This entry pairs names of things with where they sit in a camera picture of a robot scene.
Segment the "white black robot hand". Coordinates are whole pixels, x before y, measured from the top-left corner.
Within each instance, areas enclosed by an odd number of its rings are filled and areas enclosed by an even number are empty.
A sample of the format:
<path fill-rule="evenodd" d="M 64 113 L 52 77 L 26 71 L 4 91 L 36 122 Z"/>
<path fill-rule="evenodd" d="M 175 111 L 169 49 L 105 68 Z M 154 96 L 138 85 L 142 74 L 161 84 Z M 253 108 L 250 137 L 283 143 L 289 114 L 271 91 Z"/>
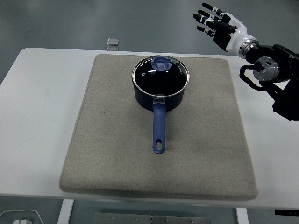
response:
<path fill-rule="evenodd" d="M 210 12 L 199 10 L 193 15 L 200 24 L 197 30 L 211 37 L 222 50 L 244 58 L 245 49 L 258 44 L 257 39 L 248 34 L 246 26 L 232 14 L 207 3 L 202 3 L 202 6 Z"/>

